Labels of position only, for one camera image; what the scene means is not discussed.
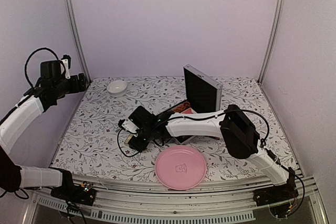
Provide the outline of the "blue playing card deck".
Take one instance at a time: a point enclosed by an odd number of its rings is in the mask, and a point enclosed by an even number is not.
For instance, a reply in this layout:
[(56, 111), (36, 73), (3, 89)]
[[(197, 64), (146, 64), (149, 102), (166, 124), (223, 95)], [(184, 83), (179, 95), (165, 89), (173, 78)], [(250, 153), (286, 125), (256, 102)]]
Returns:
[(133, 134), (130, 134), (130, 135), (126, 138), (126, 140), (124, 141), (125, 145), (128, 145), (129, 142), (130, 142), (130, 140), (131, 140), (133, 137), (134, 137), (134, 135), (133, 135)]

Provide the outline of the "aluminium poker chip case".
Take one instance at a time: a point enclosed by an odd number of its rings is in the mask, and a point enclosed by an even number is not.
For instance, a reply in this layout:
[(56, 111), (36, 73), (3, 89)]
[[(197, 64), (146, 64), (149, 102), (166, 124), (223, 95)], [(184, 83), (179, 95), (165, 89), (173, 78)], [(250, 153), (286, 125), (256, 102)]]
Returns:
[(196, 113), (220, 110), (223, 85), (191, 65), (185, 65), (183, 70), (186, 100), (191, 108)]

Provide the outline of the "red playing card deck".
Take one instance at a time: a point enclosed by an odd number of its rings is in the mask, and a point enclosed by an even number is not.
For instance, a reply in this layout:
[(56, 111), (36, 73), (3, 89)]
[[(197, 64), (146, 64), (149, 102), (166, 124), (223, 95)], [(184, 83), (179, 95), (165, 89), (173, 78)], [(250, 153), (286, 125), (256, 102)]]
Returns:
[(192, 108), (188, 108), (181, 112), (182, 114), (195, 114), (196, 112)]

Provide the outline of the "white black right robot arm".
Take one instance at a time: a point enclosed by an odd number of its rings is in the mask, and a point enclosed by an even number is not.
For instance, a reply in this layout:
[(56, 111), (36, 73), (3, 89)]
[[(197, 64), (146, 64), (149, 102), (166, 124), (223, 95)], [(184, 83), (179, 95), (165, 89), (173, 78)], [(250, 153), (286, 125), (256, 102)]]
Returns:
[(266, 148), (266, 138), (260, 137), (247, 113), (249, 110), (234, 104), (210, 113), (167, 111), (159, 115), (139, 106), (122, 122), (121, 127), (133, 134), (139, 143), (185, 135), (222, 138), (232, 157), (248, 160), (270, 179), (274, 185), (271, 196), (276, 201), (282, 201), (291, 194), (295, 172), (283, 167), (280, 159)]

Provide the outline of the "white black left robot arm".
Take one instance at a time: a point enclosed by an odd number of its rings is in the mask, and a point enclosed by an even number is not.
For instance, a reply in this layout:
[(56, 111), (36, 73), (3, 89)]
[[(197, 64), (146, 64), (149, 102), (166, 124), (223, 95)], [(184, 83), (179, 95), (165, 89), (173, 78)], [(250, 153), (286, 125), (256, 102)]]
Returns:
[(40, 115), (68, 94), (83, 92), (83, 73), (70, 75), (70, 57), (40, 64), (40, 78), (35, 87), (24, 93), (20, 101), (1, 120), (1, 189), (14, 193), (24, 188), (53, 187), (67, 200), (78, 195), (71, 172), (63, 169), (19, 166), (10, 158), (11, 150), (21, 134)]

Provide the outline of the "white ceramic bowl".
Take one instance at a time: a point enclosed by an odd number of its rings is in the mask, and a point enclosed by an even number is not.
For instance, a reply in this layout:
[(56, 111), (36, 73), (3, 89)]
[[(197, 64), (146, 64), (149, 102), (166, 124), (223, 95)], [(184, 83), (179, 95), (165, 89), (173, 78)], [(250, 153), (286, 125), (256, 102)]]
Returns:
[(116, 80), (112, 81), (110, 84), (107, 86), (107, 92), (115, 98), (122, 97), (128, 88), (128, 84), (124, 80)]

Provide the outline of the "pink plastic plate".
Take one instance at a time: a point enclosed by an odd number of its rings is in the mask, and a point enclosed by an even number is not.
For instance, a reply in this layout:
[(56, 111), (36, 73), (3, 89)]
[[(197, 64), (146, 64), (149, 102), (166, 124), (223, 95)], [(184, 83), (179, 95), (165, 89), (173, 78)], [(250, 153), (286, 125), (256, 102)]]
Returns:
[(196, 149), (175, 145), (158, 155), (154, 164), (158, 181), (172, 190), (188, 190), (205, 178), (207, 162)]

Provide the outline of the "upper row of poker chips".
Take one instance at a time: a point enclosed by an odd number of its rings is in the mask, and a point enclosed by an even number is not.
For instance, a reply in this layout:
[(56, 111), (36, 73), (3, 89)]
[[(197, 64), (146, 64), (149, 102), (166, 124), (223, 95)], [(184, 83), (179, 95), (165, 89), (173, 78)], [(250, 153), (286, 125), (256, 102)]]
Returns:
[(190, 103), (187, 100), (185, 100), (185, 101), (180, 102), (176, 106), (172, 107), (171, 110), (174, 113), (182, 113), (183, 111), (186, 111), (190, 107), (191, 107)]

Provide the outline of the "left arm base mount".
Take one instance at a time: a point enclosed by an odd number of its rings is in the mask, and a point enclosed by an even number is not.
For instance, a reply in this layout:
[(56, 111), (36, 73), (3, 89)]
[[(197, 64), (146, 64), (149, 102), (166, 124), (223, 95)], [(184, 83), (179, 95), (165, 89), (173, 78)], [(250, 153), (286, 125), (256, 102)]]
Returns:
[(86, 206), (93, 206), (96, 194), (97, 191), (93, 188), (93, 183), (90, 182), (82, 182), (80, 185), (62, 185), (54, 187), (50, 192), (54, 198)]

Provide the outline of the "left aluminium frame post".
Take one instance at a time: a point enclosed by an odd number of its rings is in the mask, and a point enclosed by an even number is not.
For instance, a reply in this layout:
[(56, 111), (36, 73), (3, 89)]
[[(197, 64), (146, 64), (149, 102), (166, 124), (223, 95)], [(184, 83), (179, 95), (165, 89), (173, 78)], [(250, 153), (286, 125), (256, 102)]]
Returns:
[(69, 20), (69, 26), (70, 26), (70, 31), (72, 34), (73, 38), (73, 43), (76, 49), (76, 53), (78, 55), (78, 60), (81, 66), (81, 70), (84, 73), (87, 83), (91, 83), (91, 76), (89, 73), (89, 68), (87, 65), (87, 61), (85, 59), (85, 54), (82, 48), (81, 40), (80, 40), (80, 35), (79, 35), (79, 30), (76, 22), (76, 16), (75, 16), (75, 10), (73, 6), (72, 0), (64, 0), (65, 2), (65, 9), (67, 13), (67, 17)]

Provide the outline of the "aluminium frame post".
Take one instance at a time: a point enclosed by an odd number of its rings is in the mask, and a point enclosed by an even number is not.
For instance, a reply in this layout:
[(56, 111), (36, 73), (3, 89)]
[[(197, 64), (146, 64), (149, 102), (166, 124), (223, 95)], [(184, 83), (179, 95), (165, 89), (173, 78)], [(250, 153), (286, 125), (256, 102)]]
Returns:
[(65, 2), (65, 9), (67, 13), (67, 17), (69, 20), (69, 26), (70, 26), (70, 31), (72, 34), (73, 38), (73, 43), (76, 49), (76, 53), (78, 55), (78, 60), (81, 66), (81, 70), (84, 73), (87, 83), (91, 83), (91, 76), (89, 73), (89, 68), (87, 65), (87, 61), (85, 59), (85, 54), (82, 48), (81, 40), (80, 40), (80, 35), (79, 35), (79, 30), (76, 22), (76, 16), (75, 16), (75, 10), (73, 6), (72, 0), (64, 0)]
[(285, 0), (276, 0), (275, 12), (274, 12), (272, 26), (271, 26), (271, 30), (269, 34), (269, 39), (267, 42), (264, 59), (262, 61), (261, 70), (259, 72), (259, 76), (257, 80), (260, 86), (263, 84), (266, 78), (267, 70), (268, 70), (268, 67), (271, 61), (271, 56), (272, 56), (272, 52), (273, 52), (274, 45), (276, 42), (277, 32), (278, 32), (278, 28), (280, 24), (281, 14), (282, 14), (282, 10), (284, 7), (284, 2)]

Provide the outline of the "front aluminium rail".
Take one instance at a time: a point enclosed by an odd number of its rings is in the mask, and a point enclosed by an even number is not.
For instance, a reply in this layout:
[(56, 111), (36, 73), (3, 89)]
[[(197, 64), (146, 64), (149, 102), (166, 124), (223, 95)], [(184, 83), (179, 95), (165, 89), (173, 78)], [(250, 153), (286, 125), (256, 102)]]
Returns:
[(33, 196), (27, 223), (327, 223), (312, 177), (297, 181), (299, 198), (291, 216), (281, 218), (288, 200), (257, 205), (254, 191), (267, 189), (267, 177), (204, 182), (186, 191), (159, 183), (87, 177), (96, 190), (92, 206), (80, 206), (68, 219), (67, 205), (48, 189)]

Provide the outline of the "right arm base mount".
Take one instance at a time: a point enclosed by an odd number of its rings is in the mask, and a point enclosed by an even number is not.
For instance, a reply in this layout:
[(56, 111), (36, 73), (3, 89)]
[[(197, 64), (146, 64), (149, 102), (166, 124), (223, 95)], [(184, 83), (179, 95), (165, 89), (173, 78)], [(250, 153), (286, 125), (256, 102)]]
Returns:
[(277, 202), (294, 199), (298, 196), (299, 193), (296, 186), (289, 183), (253, 191), (253, 200), (257, 206), (275, 204)]

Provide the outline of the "right aluminium frame post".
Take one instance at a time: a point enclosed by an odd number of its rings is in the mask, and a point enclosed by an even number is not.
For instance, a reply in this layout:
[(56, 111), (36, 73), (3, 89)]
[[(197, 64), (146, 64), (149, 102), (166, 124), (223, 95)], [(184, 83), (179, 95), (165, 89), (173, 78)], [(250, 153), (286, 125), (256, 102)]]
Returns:
[(267, 70), (268, 70), (268, 67), (271, 61), (271, 56), (272, 56), (272, 52), (273, 52), (274, 45), (276, 42), (277, 32), (278, 32), (278, 28), (280, 24), (281, 14), (282, 14), (282, 10), (284, 7), (284, 2), (285, 0), (276, 0), (275, 12), (274, 12), (272, 26), (271, 26), (271, 30), (269, 34), (269, 39), (267, 42), (264, 59), (262, 61), (261, 70), (259, 72), (259, 76), (257, 80), (260, 86), (263, 84), (266, 78)]

